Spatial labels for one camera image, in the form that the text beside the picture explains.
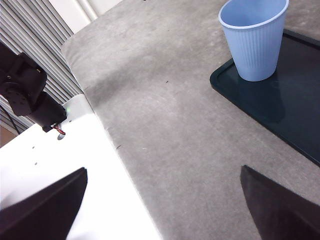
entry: black tray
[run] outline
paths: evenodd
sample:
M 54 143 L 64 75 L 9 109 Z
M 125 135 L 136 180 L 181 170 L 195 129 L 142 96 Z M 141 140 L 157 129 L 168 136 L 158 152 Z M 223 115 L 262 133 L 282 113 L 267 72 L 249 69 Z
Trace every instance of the black tray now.
M 243 80 L 230 59 L 212 88 L 320 166 L 320 41 L 284 30 L 275 73 Z

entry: cup rim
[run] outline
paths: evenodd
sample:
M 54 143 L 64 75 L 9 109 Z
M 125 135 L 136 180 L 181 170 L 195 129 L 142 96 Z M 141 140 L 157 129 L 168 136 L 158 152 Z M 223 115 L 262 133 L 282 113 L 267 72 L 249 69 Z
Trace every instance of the cup rim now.
M 224 27 L 226 27 L 226 28 L 228 28 L 228 29 L 238 29 L 238 30 L 241 30 L 241 29 L 253 29 L 253 28 L 257 28 L 257 27 L 266 25 L 266 24 L 274 21 L 275 19 L 279 18 L 279 17 L 287 10 L 287 8 L 288 8 L 288 6 L 289 6 L 289 0 L 285 0 L 285 5 L 284 5 L 283 9 L 282 9 L 277 15 L 273 16 L 272 18 L 270 18 L 270 19 L 268 19 L 268 20 L 266 20 L 266 21 L 263 21 L 263 22 L 259 22 L 259 23 L 257 23 L 257 24 L 253 24 L 253 25 L 234 26 L 234 25 L 230 25 L 230 24 L 225 23 L 225 22 L 222 20 L 222 18 L 221 18 L 221 13 L 222 13 L 222 11 L 224 10 L 225 6 L 227 6 L 231 1 L 233 1 L 233 0 L 227 1 L 227 2 L 222 6 L 222 8 L 221 8 L 220 11 L 219 11 L 218 17 L 219 17 L 220 23 L 221 23 Z

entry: blue plastic cup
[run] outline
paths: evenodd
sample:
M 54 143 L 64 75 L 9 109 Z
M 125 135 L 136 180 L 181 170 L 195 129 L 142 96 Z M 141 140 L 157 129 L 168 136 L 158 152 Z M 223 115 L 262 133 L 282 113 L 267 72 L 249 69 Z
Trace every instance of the blue plastic cup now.
M 219 21 L 240 77 L 256 82 L 276 70 L 289 0 L 229 0 Z

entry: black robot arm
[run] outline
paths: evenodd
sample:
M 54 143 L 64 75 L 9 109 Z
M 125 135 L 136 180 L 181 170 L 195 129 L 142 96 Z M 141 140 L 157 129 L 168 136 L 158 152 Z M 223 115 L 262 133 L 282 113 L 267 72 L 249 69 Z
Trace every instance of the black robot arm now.
M 14 114 L 28 116 L 45 132 L 67 118 L 66 110 L 43 91 L 46 72 L 24 52 L 16 55 L 0 41 L 0 95 Z

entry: gray carpet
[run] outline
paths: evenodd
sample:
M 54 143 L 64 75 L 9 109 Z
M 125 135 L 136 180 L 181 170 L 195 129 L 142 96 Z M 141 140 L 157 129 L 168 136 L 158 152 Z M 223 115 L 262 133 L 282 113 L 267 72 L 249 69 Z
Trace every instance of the gray carpet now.
M 231 57 L 224 2 L 124 0 L 62 48 L 166 240 L 260 239 L 244 164 L 320 204 L 320 168 L 210 86 Z M 319 12 L 292 0 L 286 27 L 320 39 Z

